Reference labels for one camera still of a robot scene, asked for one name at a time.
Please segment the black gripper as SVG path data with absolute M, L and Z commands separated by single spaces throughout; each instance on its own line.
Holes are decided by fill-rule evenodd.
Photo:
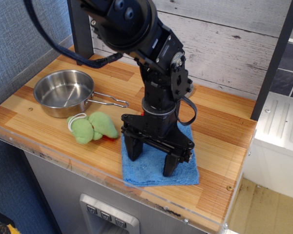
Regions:
M 194 142 L 177 125 L 175 114 L 166 117 L 123 114 L 122 133 L 128 157 L 135 161 L 143 151 L 143 144 L 167 153 L 163 176 L 170 177 L 179 162 L 192 158 Z

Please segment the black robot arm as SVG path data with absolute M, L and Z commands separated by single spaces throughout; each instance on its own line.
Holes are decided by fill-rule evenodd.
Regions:
M 166 153 L 164 176 L 189 162 L 194 143 L 178 128 L 181 102 L 194 108 L 188 94 L 192 80 L 185 68 L 182 43 L 158 18 L 150 0 L 82 0 L 95 33 L 119 54 L 132 57 L 140 67 L 145 86 L 143 115 L 122 115 L 122 132 L 131 160 L 147 144 Z

